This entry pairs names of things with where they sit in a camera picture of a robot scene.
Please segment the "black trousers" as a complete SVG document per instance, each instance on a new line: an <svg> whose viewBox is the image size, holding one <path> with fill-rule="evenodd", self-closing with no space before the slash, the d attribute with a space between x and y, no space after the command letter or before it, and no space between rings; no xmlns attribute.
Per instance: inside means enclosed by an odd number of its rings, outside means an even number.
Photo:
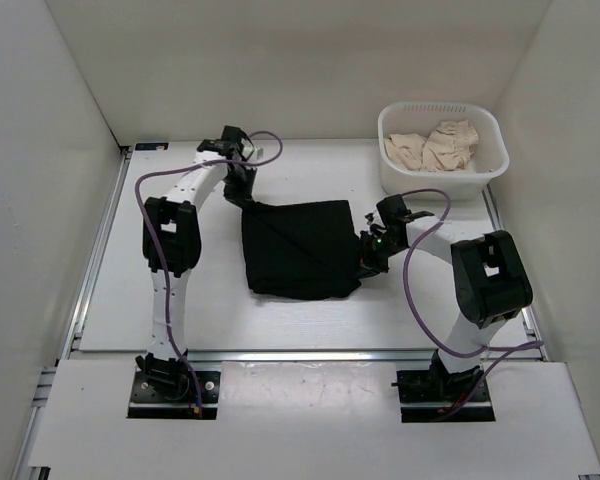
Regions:
<svg viewBox="0 0 600 480"><path fill-rule="evenodd" d="M346 200L253 202L242 209L241 237L247 284L255 294L341 299L361 286L359 237Z"/></svg>

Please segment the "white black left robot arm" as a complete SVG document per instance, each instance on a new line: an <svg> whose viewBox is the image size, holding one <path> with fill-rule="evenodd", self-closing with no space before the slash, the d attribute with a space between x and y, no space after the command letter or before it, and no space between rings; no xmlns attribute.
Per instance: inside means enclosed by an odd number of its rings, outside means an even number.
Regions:
<svg viewBox="0 0 600 480"><path fill-rule="evenodd" d="M151 340L136 362L146 382L168 402L203 404L184 327L187 285L202 253L199 213L220 183L231 198L249 200L261 158L246 132L225 126L218 139L201 141L191 165L146 173L135 182L142 254L153 289Z"/></svg>

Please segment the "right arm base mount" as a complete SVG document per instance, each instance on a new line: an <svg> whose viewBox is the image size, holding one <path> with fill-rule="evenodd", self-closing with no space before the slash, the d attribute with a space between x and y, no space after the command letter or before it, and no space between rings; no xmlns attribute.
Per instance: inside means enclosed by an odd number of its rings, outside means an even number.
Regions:
<svg viewBox="0 0 600 480"><path fill-rule="evenodd" d="M398 370L391 384L398 391L402 423L488 423L496 420L480 365L449 373L438 352L427 370Z"/></svg>

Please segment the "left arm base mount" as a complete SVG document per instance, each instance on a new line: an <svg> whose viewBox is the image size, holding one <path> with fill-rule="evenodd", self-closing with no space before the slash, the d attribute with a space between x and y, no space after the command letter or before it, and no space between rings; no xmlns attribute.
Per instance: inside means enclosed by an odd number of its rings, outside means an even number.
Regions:
<svg viewBox="0 0 600 480"><path fill-rule="evenodd" d="M220 371L193 375L179 360L152 355L136 358L137 370L127 417L159 420L215 420L221 387Z"/></svg>

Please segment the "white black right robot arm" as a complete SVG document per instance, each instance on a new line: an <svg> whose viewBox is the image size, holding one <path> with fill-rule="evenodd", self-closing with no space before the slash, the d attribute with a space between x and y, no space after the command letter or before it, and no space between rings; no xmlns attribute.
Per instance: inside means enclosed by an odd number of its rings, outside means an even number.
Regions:
<svg viewBox="0 0 600 480"><path fill-rule="evenodd" d="M366 217L360 235L363 277L389 269L391 257L404 254L403 274L423 251L452 268L458 317L446 339L435 336L418 311L409 279L403 288L409 309L423 333L435 345L427 375L405 385L435 399L465 399L483 380L481 357L491 350L495 334L529 306L532 287L513 237L504 230L477 238L448 221L449 210L436 215L412 211L402 194L381 200Z"/></svg>

